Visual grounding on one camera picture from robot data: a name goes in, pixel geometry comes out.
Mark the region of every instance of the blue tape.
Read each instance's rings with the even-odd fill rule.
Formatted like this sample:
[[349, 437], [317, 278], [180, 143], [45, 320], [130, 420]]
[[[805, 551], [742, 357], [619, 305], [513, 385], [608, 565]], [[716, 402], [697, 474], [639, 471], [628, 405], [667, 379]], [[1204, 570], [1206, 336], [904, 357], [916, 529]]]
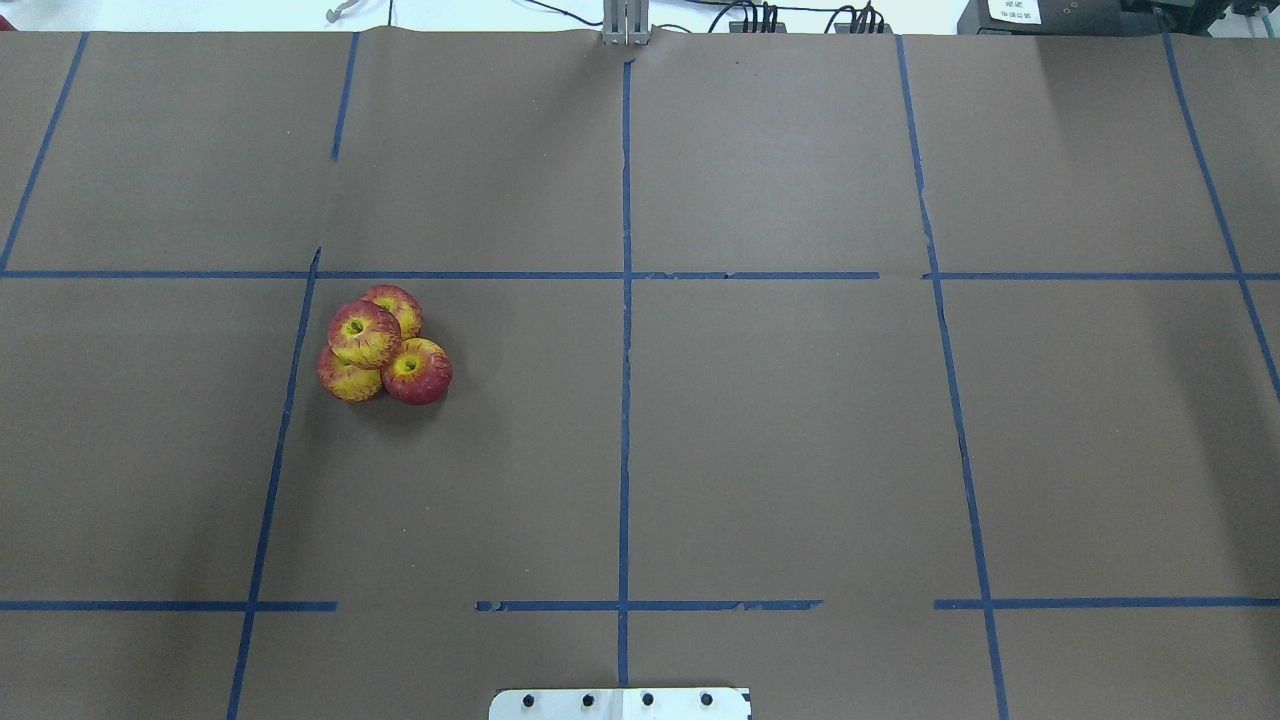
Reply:
[[[806, 612], [820, 600], [631, 600], [628, 612]], [[612, 600], [502, 600], [497, 605], [481, 601], [476, 612], [616, 612]]]
[[[244, 612], [241, 601], [6, 600], [0, 612]], [[259, 612], [337, 612], [337, 602], [260, 602]]]
[[622, 273], [576, 270], [326, 270], [320, 279], [621, 281]]
[[[943, 281], [1236, 281], [1235, 273], [938, 273]], [[927, 273], [922, 279], [933, 279]]]
[[643, 281], [878, 281], [879, 273], [635, 273], [635, 279]]
[[306, 279], [298, 270], [6, 270], [14, 279]]
[[[911, 141], [911, 160], [915, 165], [915, 190], [920, 201], [920, 222], [924, 227], [924, 238], [929, 255], [929, 273], [933, 284], [933, 304], [938, 315], [938, 333], [942, 336], [942, 359], [946, 363], [947, 388], [951, 393], [951, 416], [956, 427], [956, 439], [960, 446], [960, 466], [964, 473], [965, 502], [969, 506], [969, 533], [973, 537], [973, 556], [978, 566], [978, 588], [984, 601], [991, 600], [991, 582], [987, 575], [987, 551], [982, 541], [982, 521], [978, 518], [978, 495], [973, 486], [973, 465], [969, 459], [969, 439], [965, 433], [964, 410], [960, 405], [960, 384], [956, 380], [955, 356], [951, 352], [951, 331], [947, 328], [946, 311], [942, 299], [941, 270], [938, 268], [938, 252], [933, 242], [933, 223], [929, 222], [929, 210], [924, 202], [924, 161], [920, 155], [920, 140], [915, 127], [915, 109], [911, 102], [911, 83], [906, 70], [906, 47], [902, 36], [893, 36], [897, 44], [897, 68], [902, 79], [902, 104], [906, 108], [906, 129]], [[983, 609], [983, 619], [987, 625], [987, 653], [991, 657], [991, 676], [996, 688], [996, 710], [1000, 720], [1009, 720], [1009, 701], [1005, 694], [1005, 670], [1000, 659], [1000, 639], [996, 633], [996, 614], [989, 609]]]
[[1275, 393], [1276, 400], [1280, 400], [1280, 374], [1276, 373], [1276, 364], [1271, 357], [1271, 346], [1267, 342], [1266, 332], [1262, 329], [1262, 319], [1258, 318], [1258, 309], [1253, 304], [1253, 293], [1249, 292], [1244, 266], [1240, 264], [1240, 254], [1235, 249], [1231, 227], [1226, 222], [1222, 201], [1219, 199], [1217, 187], [1213, 184], [1213, 174], [1208, 170], [1208, 161], [1204, 159], [1204, 150], [1201, 147], [1199, 133], [1196, 132], [1196, 122], [1192, 120], [1192, 110], [1187, 104], [1187, 94], [1183, 91], [1183, 78], [1178, 72], [1178, 58], [1174, 56], [1174, 38], [1166, 32], [1164, 40], [1165, 58], [1169, 60], [1169, 74], [1174, 81], [1174, 92], [1178, 95], [1178, 106], [1183, 111], [1183, 122], [1187, 123], [1187, 136], [1192, 141], [1192, 150], [1196, 152], [1196, 161], [1199, 164], [1201, 176], [1204, 178], [1210, 202], [1213, 204], [1213, 215], [1217, 217], [1217, 228], [1222, 233], [1222, 242], [1226, 243], [1226, 254], [1231, 256], [1231, 266], [1235, 268], [1235, 274], [1240, 283], [1240, 296], [1244, 297], [1244, 306], [1249, 311], [1249, 323], [1253, 324], [1253, 334], [1258, 338], [1258, 348], [1262, 351], [1262, 360], [1266, 363], [1267, 374], [1271, 377], [1271, 391]]
[[[310, 277], [302, 270], [6, 270], [14, 279], [291, 279]], [[324, 270], [319, 279], [428, 279], [428, 281], [621, 281], [609, 270]], [[724, 273], [632, 272], [632, 281], [876, 281], [879, 273]]]
[[820, 600], [632, 600], [631, 610], [644, 612], [806, 612]]
[[1276, 597], [1007, 597], [936, 600], [934, 610], [1091, 610], [1107, 607], [1280, 607]]
[[266, 486], [266, 503], [262, 509], [262, 527], [257, 534], [257, 552], [253, 556], [253, 575], [248, 587], [248, 609], [244, 611], [244, 625], [241, 629], [239, 652], [236, 657], [236, 674], [232, 678], [232, 697], [227, 705], [227, 720], [236, 720], [239, 714], [239, 696], [244, 687], [244, 666], [248, 664], [250, 642], [253, 639], [253, 619], [259, 593], [262, 589], [262, 568], [266, 565], [266, 546], [271, 537], [271, 520], [275, 515], [275, 497], [280, 489], [280, 469], [284, 466], [284, 439], [289, 433], [289, 420], [293, 416], [293, 393], [298, 384], [298, 363], [302, 359], [302, 342], [306, 340], [307, 323], [311, 319], [311, 297], [316, 290], [316, 274], [320, 266], [320, 249], [311, 259], [307, 287], [302, 293], [302, 313], [298, 315], [298, 333], [293, 338], [293, 361], [289, 365], [289, 382], [284, 389], [284, 409], [280, 411], [280, 429], [275, 437], [275, 457], [271, 460], [271, 479]]
[[58, 120], [63, 117], [67, 106], [67, 97], [72, 94], [72, 82], [76, 81], [76, 70], [79, 69], [81, 58], [84, 56], [84, 46], [88, 44], [88, 33], [82, 32], [79, 44], [76, 45], [76, 55], [67, 69], [67, 79], [63, 81], [63, 91], [58, 95], [54, 105], [54, 114], [49, 118], [49, 127], [45, 128], [45, 138], [40, 141], [40, 150], [36, 152], [36, 161], [31, 164], [31, 174], [27, 176], [27, 187], [22, 191], [22, 200], [18, 201], [18, 211], [13, 214], [13, 224], [9, 225], [9, 237], [4, 241], [4, 250], [0, 250], [0, 273], [9, 266], [9, 256], [13, 255], [13, 246], [18, 241], [18, 231], [22, 229], [22, 219], [27, 215], [27, 205], [31, 195], [36, 191], [36, 181], [40, 179], [40, 169], [45, 167], [45, 155], [54, 141], [54, 131], [58, 129]]
[[476, 612], [617, 612], [612, 600], [502, 600], [477, 602]]
[[622, 64], [622, 416], [618, 461], [618, 687], [630, 684], [631, 601], [631, 64]]
[[333, 128], [333, 150], [329, 156], [338, 160], [342, 149], [342, 129], [347, 126], [347, 102], [351, 100], [351, 79], [356, 76], [356, 51], [360, 49], [360, 33], [351, 33], [351, 50], [347, 53], [347, 77], [342, 81], [342, 101], [338, 104], [338, 123]]

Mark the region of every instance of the apple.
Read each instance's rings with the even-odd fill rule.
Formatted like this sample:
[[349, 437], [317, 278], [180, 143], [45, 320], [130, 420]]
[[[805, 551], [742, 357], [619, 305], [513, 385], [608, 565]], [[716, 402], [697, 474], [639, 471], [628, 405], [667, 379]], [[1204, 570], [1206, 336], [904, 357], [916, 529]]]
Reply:
[[352, 300], [329, 320], [329, 347], [347, 363], [378, 370], [399, 351], [399, 320], [367, 300]]
[[410, 405], [435, 402], [449, 389], [453, 363], [439, 345], [413, 337], [401, 345], [390, 364], [383, 368], [387, 392]]
[[404, 288], [393, 284], [375, 284], [365, 291], [361, 300], [367, 300], [387, 310], [401, 324], [401, 337], [408, 340], [422, 332], [422, 306]]
[[347, 402], [364, 402], [383, 389], [383, 374], [347, 363], [333, 354], [329, 346], [320, 348], [316, 374], [329, 395]]

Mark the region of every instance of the red apple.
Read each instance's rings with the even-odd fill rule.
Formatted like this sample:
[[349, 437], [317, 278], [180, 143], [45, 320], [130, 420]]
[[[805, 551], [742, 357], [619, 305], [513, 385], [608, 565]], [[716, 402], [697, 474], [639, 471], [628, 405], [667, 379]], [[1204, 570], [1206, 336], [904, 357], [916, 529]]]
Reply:
[[367, 300], [352, 300], [329, 320], [333, 354], [364, 370], [384, 368], [399, 345], [399, 320]]
[[367, 300], [396, 315], [401, 324], [402, 338], [417, 337], [417, 333], [422, 332], [422, 306], [404, 288], [393, 284], [375, 284], [365, 291], [361, 300]]
[[390, 364], [383, 368], [387, 392], [410, 405], [435, 402], [449, 389], [453, 363], [439, 345], [420, 337], [401, 345]]
[[364, 402], [383, 389], [383, 374], [365, 370], [333, 354], [329, 346], [320, 348], [316, 374], [329, 395], [347, 402]]

